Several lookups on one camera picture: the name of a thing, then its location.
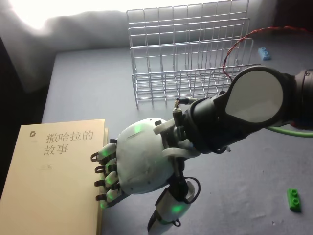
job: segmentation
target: gray wall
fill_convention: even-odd
[[[271,25],[275,4],[250,0],[251,30]],[[0,36],[27,92],[49,83],[57,52],[129,47],[127,28],[125,12],[101,11],[55,17],[38,31],[20,20],[9,0],[0,0]]]

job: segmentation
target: dark background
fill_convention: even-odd
[[[279,0],[274,26],[303,27],[313,32],[313,1]],[[48,87],[26,94],[0,38],[1,153],[0,195],[21,125],[41,123]]]

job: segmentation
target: green toy brick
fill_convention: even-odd
[[[293,212],[301,211],[300,197],[296,188],[287,189],[287,198],[290,210]]]

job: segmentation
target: metal wire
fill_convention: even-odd
[[[228,88],[223,60],[248,34],[249,0],[127,11],[136,104],[182,96],[208,97]],[[225,70],[251,66],[252,39],[237,44]]]

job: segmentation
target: table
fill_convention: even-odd
[[[273,35],[259,38],[281,72],[298,74],[313,67],[312,38]],[[116,138],[141,119],[172,118],[172,103],[141,102],[136,108],[128,48],[66,52],[57,55],[43,123],[104,118]],[[231,145],[231,152],[200,155],[186,162],[185,176],[201,182],[201,193],[168,235],[307,235],[313,231],[313,141],[268,130]],[[298,188],[303,212],[288,208],[286,190]],[[103,211],[104,235],[146,235],[163,189],[132,195]]]

